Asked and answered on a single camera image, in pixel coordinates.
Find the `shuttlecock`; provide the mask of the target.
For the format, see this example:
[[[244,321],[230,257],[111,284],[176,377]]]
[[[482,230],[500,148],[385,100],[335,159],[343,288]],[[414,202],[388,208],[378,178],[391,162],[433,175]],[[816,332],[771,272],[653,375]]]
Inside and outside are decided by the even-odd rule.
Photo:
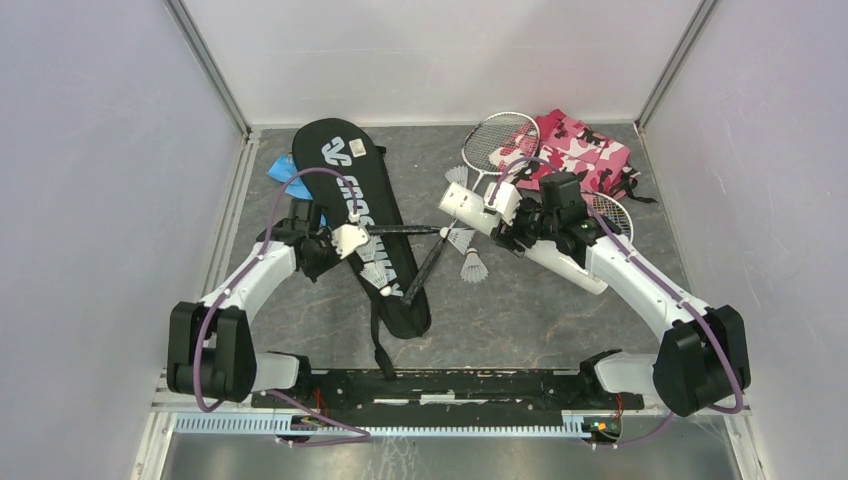
[[[465,260],[460,271],[460,278],[468,283],[480,283],[488,277],[488,268],[482,262],[479,252],[469,247],[465,252]]]
[[[446,239],[462,255],[465,255],[469,249],[474,233],[474,230],[467,228],[443,227],[440,229],[440,236]]]
[[[453,167],[445,172],[444,178],[449,183],[456,183],[462,187],[466,187],[468,181],[468,168],[466,165]]]

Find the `white shuttlecock tube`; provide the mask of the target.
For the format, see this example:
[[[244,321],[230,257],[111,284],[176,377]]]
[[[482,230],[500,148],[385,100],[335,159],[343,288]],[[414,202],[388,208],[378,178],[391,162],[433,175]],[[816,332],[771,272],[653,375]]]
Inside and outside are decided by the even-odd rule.
[[[484,199],[457,183],[452,183],[439,203],[439,209],[483,234],[492,234],[501,223],[502,215],[488,213]],[[524,247],[517,256],[523,257],[556,273],[578,287],[599,295],[608,284],[578,265],[570,256],[561,253],[550,240],[540,240],[532,247]]]

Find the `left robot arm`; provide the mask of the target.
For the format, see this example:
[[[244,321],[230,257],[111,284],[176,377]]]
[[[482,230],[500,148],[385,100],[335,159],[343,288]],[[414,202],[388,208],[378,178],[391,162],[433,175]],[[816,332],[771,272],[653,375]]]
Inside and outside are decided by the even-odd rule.
[[[287,217],[259,234],[227,280],[202,299],[173,308],[166,364],[170,391],[201,402],[241,402],[254,392],[275,389],[295,408],[312,399],[314,381],[303,373],[307,357],[257,353],[250,325],[291,275],[300,272],[316,281],[340,263],[323,213],[312,201],[293,200]]]

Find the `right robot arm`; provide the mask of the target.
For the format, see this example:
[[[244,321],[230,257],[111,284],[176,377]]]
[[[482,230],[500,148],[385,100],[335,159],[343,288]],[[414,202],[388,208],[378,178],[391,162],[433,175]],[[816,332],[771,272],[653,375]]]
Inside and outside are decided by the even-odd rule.
[[[545,267],[570,259],[580,277],[618,294],[659,341],[651,355],[596,360],[577,382],[585,405],[602,408],[626,392],[656,396],[680,417],[743,409],[751,375],[741,314],[691,295],[639,253],[619,224],[626,212],[617,202],[583,192],[571,173],[543,178],[540,199],[504,181],[485,199],[500,217],[493,239],[524,256],[542,253]]]

